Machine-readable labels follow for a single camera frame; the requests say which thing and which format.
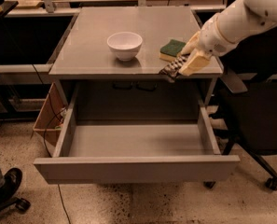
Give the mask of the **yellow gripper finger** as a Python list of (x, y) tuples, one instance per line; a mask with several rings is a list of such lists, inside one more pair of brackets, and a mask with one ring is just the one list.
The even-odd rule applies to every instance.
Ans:
[(199, 43), (199, 35), (200, 32), (196, 32), (189, 40), (186, 42), (184, 47), (181, 49), (180, 54), (181, 55), (188, 55), (190, 54), (194, 48), (198, 46)]
[(211, 54), (203, 50), (194, 49), (187, 58), (187, 61), (179, 69), (179, 74), (190, 76), (200, 71), (210, 63)]

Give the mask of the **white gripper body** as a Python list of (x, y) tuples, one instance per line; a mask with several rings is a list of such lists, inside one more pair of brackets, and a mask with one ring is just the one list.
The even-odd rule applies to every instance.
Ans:
[(218, 28), (219, 13), (214, 14), (202, 27), (199, 34), (199, 48), (204, 52), (221, 57), (237, 47), (227, 41)]

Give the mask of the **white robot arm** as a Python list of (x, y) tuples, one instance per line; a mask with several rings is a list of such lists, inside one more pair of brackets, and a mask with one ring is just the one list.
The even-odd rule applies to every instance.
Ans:
[(212, 56), (234, 50), (245, 38), (277, 26), (277, 0), (235, 0), (208, 20), (181, 50), (188, 54), (179, 73), (190, 76), (207, 66)]

